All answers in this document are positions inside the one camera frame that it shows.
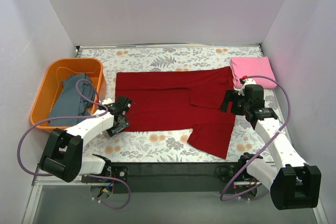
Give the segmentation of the red t shirt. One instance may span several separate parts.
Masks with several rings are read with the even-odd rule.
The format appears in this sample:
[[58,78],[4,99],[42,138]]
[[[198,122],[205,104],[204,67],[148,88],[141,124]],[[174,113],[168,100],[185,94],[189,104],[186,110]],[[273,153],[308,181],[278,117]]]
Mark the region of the red t shirt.
[[188,143],[225,159],[235,116],[220,106],[233,89],[230,67],[199,71],[118,72],[115,96],[133,102],[127,132],[192,129]]

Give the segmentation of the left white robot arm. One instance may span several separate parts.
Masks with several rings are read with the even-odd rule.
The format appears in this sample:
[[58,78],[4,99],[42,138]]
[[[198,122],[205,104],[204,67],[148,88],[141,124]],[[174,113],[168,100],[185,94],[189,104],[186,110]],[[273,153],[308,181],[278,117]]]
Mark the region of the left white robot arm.
[[106,99],[94,118],[65,130],[54,129],[48,137],[39,169],[65,182],[91,174],[100,182],[108,181],[112,175],[111,161],[97,154],[83,157],[83,148],[103,132],[112,137],[126,129],[130,122],[125,114],[131,105],[132,101],[124,96],[119,96],[114,103]]

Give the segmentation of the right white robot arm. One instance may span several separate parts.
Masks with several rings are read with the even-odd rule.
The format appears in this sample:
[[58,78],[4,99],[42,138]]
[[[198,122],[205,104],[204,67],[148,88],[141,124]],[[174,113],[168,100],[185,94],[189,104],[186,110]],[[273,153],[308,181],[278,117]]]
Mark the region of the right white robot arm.
[[244,153],[238,163],[237,173],[220,194],[222,201],[231,184],[240,177],[248,181],[255,178],[270,192],[273,205],[278,210],[315,208],[319,201],[321,172],[309,165],[283,134],[285,127],[272,108],[265,107],[264,89],[249,80],[240,90],[227,90],[221,111],[230,110],[242,115],[265,142],[256,154]]

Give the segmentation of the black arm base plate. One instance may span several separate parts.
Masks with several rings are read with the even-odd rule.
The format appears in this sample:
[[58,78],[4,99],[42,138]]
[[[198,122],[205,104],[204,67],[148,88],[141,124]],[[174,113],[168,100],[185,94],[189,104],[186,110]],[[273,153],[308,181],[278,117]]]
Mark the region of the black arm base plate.
[[237,162],[113,163],[106,175],[126,182],[133,193],[220,193],[238,172]]

